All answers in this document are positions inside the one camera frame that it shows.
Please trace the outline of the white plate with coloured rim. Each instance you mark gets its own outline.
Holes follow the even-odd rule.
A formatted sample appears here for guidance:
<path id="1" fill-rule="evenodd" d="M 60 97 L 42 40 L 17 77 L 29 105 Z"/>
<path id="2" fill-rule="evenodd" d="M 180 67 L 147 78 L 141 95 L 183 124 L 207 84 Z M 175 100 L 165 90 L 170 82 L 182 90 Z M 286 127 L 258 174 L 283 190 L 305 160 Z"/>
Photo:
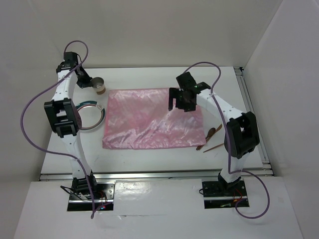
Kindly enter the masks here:
<path id="1" fill-rule="evenodd" d="M 98 128 L 104 122 L 106 116 L 105 107 L 97 101 L 83 101 L 76 105 L 81 117 L 82 131 L 90 131 Z"/>

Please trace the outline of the small metal cup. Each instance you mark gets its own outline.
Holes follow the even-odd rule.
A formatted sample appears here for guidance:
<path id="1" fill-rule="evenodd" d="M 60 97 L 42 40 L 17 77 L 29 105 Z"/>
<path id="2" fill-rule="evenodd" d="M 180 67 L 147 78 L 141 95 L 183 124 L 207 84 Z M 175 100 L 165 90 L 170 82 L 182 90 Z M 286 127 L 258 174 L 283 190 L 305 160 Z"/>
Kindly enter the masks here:
<path id="1" fill-rule="evenodd" d="M 94 77 L 91 79 L 92 88 L 97 95 L 102 95 L 106 91 L 104 80 L 101 77 Z"/>

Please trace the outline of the pink satin rose cloth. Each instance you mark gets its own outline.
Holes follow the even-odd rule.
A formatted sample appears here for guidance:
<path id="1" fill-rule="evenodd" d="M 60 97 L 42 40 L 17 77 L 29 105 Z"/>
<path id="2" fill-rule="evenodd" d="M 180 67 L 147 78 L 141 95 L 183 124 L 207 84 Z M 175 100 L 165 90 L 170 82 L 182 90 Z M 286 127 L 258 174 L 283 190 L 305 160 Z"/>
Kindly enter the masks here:
<path id="1" fill-rule="evenodd" d="M 200 108 L 168 110 L 168 89 L 110 90 L 104 149 L 170 149 L 206 142 Z"/>

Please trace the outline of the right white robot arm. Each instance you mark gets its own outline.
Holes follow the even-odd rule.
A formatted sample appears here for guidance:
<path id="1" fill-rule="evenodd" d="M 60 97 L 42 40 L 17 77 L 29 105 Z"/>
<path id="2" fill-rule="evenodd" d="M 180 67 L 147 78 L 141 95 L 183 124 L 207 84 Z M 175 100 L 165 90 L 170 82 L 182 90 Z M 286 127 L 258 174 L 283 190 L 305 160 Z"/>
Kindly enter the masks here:
<path id="1" fill-rule="evenodd" d="M 252 112 L 245 113 L 233 107 L 207 83 L 196 83 L 189 72 L 179 75 L 176 80 L 179 87 L 169 88 L 170 111 L 175 107 L 192 112 L 200 106 L 222 120 L 228 162 L 218 174 L 217 189 L 222 195 L 229 195 L 241 179 L 247 157 L 260 143 L 256 117 Z"/>

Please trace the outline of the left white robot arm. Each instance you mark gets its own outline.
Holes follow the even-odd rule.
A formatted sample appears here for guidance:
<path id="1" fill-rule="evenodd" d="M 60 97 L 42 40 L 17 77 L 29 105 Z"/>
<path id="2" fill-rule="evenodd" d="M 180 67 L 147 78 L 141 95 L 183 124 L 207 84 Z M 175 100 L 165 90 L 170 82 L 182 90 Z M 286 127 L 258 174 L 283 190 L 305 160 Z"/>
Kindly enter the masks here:
<path id="1" fill-rule="evenodd" d="M 58 65 L 56 73 L 60 84 L 52 100 L 44 103 L 44 110 L 52 131 L 65 144 L 65 154 L 72 168 L 71 190 L 92 199 L 98 194 L 98 185 L 84 155 L 80 138 L 82 120 L 72 100 L 75 86 L 92 87 L 92 77 L 80 65 L 75 52 L 63 54 L 63 61 Z"/>

